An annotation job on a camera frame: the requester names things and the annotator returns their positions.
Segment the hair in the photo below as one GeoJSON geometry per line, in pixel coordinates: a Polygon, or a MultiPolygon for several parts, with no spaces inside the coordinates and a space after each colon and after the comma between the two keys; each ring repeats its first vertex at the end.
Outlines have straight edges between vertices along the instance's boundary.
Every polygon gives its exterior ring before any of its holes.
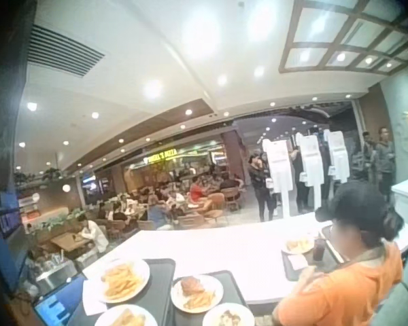
{"type": "Polygon", "coordinates": [[[79,222],[83,222],[83,221],[88,221],[88,218],[86,217],[85,214],[80,214],[79,216],[77,216],[77,220],[79,222]]]}
{"type": "Polygon", "coordinates": [[[148,206],[154,206],[158,204],[158,197],[156,195],[148,196],[148,206]]]}

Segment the table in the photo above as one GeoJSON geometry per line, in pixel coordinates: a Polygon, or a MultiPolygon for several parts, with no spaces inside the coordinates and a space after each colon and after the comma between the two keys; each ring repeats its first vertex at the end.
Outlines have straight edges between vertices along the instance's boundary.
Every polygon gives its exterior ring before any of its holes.
{"type": "MultiPolygon", "coordinates": [[[[140,231],[83,270],[97,275],[104,264],[117,257],[171,258],[174,278],[230,270],[248,304],[280,301],[295,282],[287,280],[281,248],[296,234],[318,232],[330,222],[319,223],[314,213],[264,223],[216,229],[140,231]]],[[[408,224],[396,239],[399,249],[408,249],[408,224]]]]}
{"type": "Polygon", "coordinates": [[[66,252],[73,251],[91,241],[85,238],[75,241],[73,239],[73,236],[78,236],[79,238],[81,238],[80,235],[77,235],[75,233],[65,232],[64,234],[61,234],[60,236],[50,239],[50,241],[53,242],[55,245],[58,245],[60,248],[62,248],[66,252]]]}

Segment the white shirt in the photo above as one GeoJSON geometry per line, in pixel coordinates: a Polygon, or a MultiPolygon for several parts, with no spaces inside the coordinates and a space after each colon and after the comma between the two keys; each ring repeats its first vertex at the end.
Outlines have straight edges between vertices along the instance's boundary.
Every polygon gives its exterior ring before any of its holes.
{"type": "Polygon", "coordinates": [[[109,244],[103,231],[94,221],[88,221],[88,227],[82,230],[81,235],[83,238],[94,241],[99,253],[104,252],[109,244]]]}

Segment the illuminated sign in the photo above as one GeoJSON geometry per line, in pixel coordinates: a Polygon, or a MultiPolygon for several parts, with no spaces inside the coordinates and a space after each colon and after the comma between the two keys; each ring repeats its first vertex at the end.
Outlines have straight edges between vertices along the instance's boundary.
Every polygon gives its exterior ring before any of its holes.
{"type": "Polygon", "coordinates": [[[158,162],[158,161],[161,161],[161,160],[165,160],[167,158],[171,158],[172,156],[175,156],[175,155],[177,155],[177,150],[175,148],[173,148],[173,149],[169,149],[167,151],[161,151],[160,153],[157,153],[157,154],[151,155],[151,156],[149,156],[147,158],[144,158],[143,162],[145,164],[155,163],[155,162],[158,162]]]}

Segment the food tray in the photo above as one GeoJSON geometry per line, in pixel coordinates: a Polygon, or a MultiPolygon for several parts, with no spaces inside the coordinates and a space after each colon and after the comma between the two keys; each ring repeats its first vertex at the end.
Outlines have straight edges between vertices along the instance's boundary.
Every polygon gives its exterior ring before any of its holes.
{"type": "MultiPolygon", "coordinates": [[[[224,287],[224,296],[222,297],[222,300],[220,301],[219,304],[223,304],[225,302],[231,302],[234,304],[241,304],[249,308],[231,272],[229,272],[228,270],[222,270],[219,272],[212,272],[206,275],[210,275],[218,279],[222,283],[222,286],[224,287]]],[[[173,282],[173,284],[176,284],[176,282],[179,282],[181,279],[182,277],[177,278],[173,282]]],[[[206,314],[206,312],[203,312],[201,314],[188,314],[187,312],[183,312],[180,309],[177,309],[176,307],[173,307],[173,309],[174,309],[173,325],[175,326],[202,326],[204,315],[206,314]]]]}
{"type": "MultiPolygon", "coordinates": [[[[135,297],[119,304],[108,304],[107,307],[121,304],[135,304],[148,310],[156,319],[158,326],[171,325],[171,285],[175,272],[172,259],[144,259],[150,267],[150,279],[142,292],[135,297]]],[[[68,325],[93,326],[101,314],[86,316],[83,303],[80,302],[68,325]]]]}
{"type": "MultiPolygon", "coordinates": [[[[294,270],[292,263],[288,259],[289,254],[285,252],[281,252],[284,264],[284,272],[286,273],[286,278],[288,280],[297,281],[299,279],[299,275],[301,275],[302,269],[294,270]]],[[[338,261],[335,259],[333,254],[331,253],[328,245],[325,246],[324,257],[321,261],[315,261],[313,259],[313,250],[310,250],[308,253],[304,254],[307,263],[310,266],[316,266],[316,270],[318,272],[328,273],[333,271],[339,265],[338,261]]]]}

